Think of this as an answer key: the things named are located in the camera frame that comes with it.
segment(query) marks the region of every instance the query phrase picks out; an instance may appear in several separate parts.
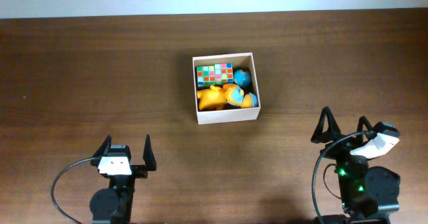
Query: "wood grain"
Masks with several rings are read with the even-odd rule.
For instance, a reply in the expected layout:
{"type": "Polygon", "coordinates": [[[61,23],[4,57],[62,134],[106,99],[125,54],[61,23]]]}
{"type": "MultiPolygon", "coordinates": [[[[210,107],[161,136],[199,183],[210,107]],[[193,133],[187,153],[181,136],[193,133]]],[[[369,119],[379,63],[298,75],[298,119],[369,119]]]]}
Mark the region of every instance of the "wood grain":
{"type": "MultiPolygon", "coordinates": [[[[362,115],[401,131],[371,165],[401,175],[393,223],[428,219],[428,9],[10,19],[0,46],[2,223],[67,223],[49,197],[57,173],[107,134],[140,164],[146,133],[158,170],[136,183],[133,222],[312,219],[322,146],[310,137],[324,106],[344,133],[362,115]],[[258,120],[199,126],[191,58],[249,51],[258,120]]],[[[327,182],[338,191],[332,172],[327,182]]],[[[56,195],[90,223],[107,185],[85,164],[56,195]]],[[[321,180],[317,192],[323,214],[342,212],[321,180]]]]}

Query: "box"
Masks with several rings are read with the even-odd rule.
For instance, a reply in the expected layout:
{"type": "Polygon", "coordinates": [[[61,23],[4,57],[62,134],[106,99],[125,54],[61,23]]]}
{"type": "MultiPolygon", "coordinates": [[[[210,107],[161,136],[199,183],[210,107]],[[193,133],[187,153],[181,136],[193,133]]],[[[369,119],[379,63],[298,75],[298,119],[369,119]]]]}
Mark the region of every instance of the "box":
{"type": "Polygon", "coordinates": [[[195,108],[198,119],[198,124],[214,124],[222,122],[234,122],[244,120],[257,119],[260,109],[261,101],[259,95],[259,88],[257,85],[257,78],[255,76],[255,67],[252,53],[233,53],[225,55],[212,55],[193,58],[193,87],[195,91],[195,108]],[[251,93],[257,96],[258,106],[254,108],[239,108],[232,110],[212,110],[212,111],[199,111],[198,98],[196,95],[197,83],[195,68],[198,66],[210,66],[220,63],[232,63],[233,70],[248,69],[251,73],[251,93]]]}

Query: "thin black wire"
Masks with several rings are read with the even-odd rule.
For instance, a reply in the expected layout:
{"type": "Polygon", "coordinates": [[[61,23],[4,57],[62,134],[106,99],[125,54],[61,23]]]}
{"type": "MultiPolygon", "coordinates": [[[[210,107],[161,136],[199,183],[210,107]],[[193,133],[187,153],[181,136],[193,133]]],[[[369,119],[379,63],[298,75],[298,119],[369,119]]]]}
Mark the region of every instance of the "thin black wire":
{"type": "Polygon", "coordinates": [[[337,199],[342,200],[342,198],[340,198],[339,196],[335,195],[332,191],[330,191],[330,189],[329,189],[329,188],[328,188],[328,186],[327,186],[327,183],[326,183],[326,172],[327,172],[328,167],[330,167],[330,166],[336,166],[336,164],[334,164],[334,163],[330,163],[330,164],[328,164],[328,165],[326,166],[326,168],[324,169],[324,174],[322,174],[322,180],[324,181],[324,185],[326,186],[327,191],[328,191],[331,195],[334,195],[334,197],[336,197],[337,199]]]}
{"type": "Polygon", "coordinates": [[[315,182],[316,182],[316,173],[318,172],[318,167],[320,166],[320,162],[322,160],[322,158],[324,158],[324,156],[326,155],[326,153],[331,150],[331,148],[335,147],[338,143],[342,142],[343,140],[349,139],[351,137],[354,136],[358,136],[361,134],[366,134],[368,133],[368,131],[357,131],[354,132],[352,134],[349,134],[335,142],[333,142],[333,144],[331,144],[329,147],[326,148],[326,150],[318,157],[318,159],[316,160],[315,163],[315,167],[314,167],[314,173],[312,174],[312,202],[314,203],[314,207],[315,207],[315,212],[318,216],[318,219],[320,220],[321,224],[324,224],[324,221],[322,220],[322,216],[320,214],[320,210],[318,209],[318,205],[316,204],[316,197],[315,197],[315,182]]]}
{"type": "Polygon", "coordinates": [[[99,157],[92,157],[92,158],[86,158],[86,159],[83,159],[83,160],[79,160],[78,162],[75,162],[75,163],[73,163],[73,164],[71,164],[71,165],[69,165],[69,166],[67,166],[64,170],[62,170],[57,176],[56,176],[56,178],[55,178],[55,180],[53,181],[53,183],[52,183],[52,187],[51,187],[51,199],[52,199],[52,202],[53,202],[53,205],[55,206],[55,208],[64,216],[64,217],[67,217],[70,221],[73,221],[74,223],[77,223],[77,224],[82,224],[81,222],[79,222],[78,220],[76,220],[76,219],[74,219],[73,217],[70,217],[67,213],[65,213],[64,211],[62,211],[62,209],[61,209],[61,207],[58,205],[58,203],[56,203],[56,200],[55,200],[55,197],[54,197],[54,190],[55,190],[55,185],[56,185],[56,183],[57,183],[57,181],[60,179],[60,177],[62,176],[62,174],[64,174],[66,171],[68,171],[70,168],[72,168],[73,166],[76,166],[76,165],[78,165],[78,164],[82,164],[83,162],[86,162],[86,161],[90,161],[90,160],[95,160],[95,159],[97,159],[97,158],[99,158],[99,157]]]}

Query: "blue ball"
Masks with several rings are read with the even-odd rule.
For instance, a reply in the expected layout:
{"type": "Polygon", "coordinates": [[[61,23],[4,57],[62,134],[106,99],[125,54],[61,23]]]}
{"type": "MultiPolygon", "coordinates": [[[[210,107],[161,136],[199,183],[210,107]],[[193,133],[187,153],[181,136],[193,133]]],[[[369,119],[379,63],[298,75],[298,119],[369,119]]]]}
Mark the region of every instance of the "blue ball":
{"type": "Polygon", "coordinates": [[[246,89],[251,85],[251,74],[245,70],[238,70],[233,74],[233,83],[246,89]]]}

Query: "yellow toy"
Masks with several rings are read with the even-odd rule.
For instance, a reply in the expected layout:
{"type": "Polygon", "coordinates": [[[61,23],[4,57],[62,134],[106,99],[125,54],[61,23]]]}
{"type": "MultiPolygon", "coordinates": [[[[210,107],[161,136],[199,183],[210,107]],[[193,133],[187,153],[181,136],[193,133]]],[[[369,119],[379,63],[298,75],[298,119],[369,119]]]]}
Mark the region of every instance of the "yellow toy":
{"type": "Polygon", "coordinates": [[[227,104],[224,91],[217,86],[209,86],[209,89],[196,92],[199,101],[199,110],[222,110],[227,104]]]}
{"type": "Polygon", "coordinates": [[[257,107],[257,97],[252,93],[244,95],[243,90],[236,84],[225,84],[221,91],[225,92],[226,100],[231,105],[241,108],[257,107]]]}

